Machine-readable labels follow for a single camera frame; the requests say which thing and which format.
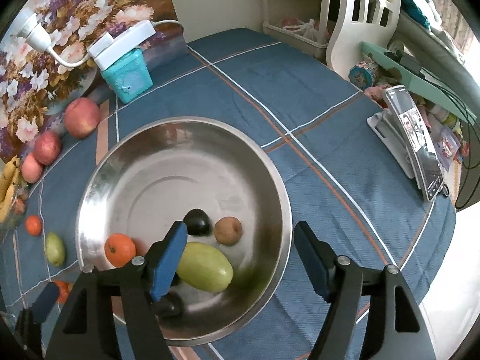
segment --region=floral painting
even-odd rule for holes
[[[172,0],[29,0],[24,9],[50,34],[53,49],[66,61],[80,61],[104,32],[120,35],[141,20],[176,19]],[[147,66],[153,68],[185,52],[178,25],[158,26],[147,39]],[[24,38],[0,42],[0,157],[4,162],[31,145],[42,129],[61,123],[75,98],[104,84],[92,59],[80,67],[59,65],[50,54],[33,50]]]

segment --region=metal bolt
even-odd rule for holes
[[[350,265],[350,259],[347,257],[347,256],[339,256],[337,258],[337,261],[338,263],[341,265],[341,266],[348,266]]]
[[[144,262],[145,262],[145,259],[144,259],[142,256],[134,257],[134,258],[131,260],[131,263],[132,263],[134,266],[141,266],[141,265],[143,265]]]
[[[86,262],[80,270],[86,274],[89,274],[93,271],[93,264]]]
[[[400,272],[400,270],[399,270],[396,266],[394,266],[394,265],[392,265],[392,264],[388,264],[388,265],[387,265],[387,271],[390,272],[390,273],[393,274],[393,275],[395,275],[395,274],[397,274],[398,272]]]

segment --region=phone screen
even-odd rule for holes
[[[400,118],[400,123],[410,145],[417,154],[425,178],[426,193],[431,199],[442,186],[443,178],[430,134],[406,88],[396,88],[386,92],[390,103]]]

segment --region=smartphone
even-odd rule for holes
[[[423,197],[431,201],[442,189],[443,177],[434,143],[422,116],[403,85],[385,89],[383,99],[398,121]]]

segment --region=white plastic panel with holes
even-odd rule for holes
[[[363,60],[362,41],[386,47],[397,28],[400,0],[340,0],[340,12],[327,47],[328,67],[348,80]]]

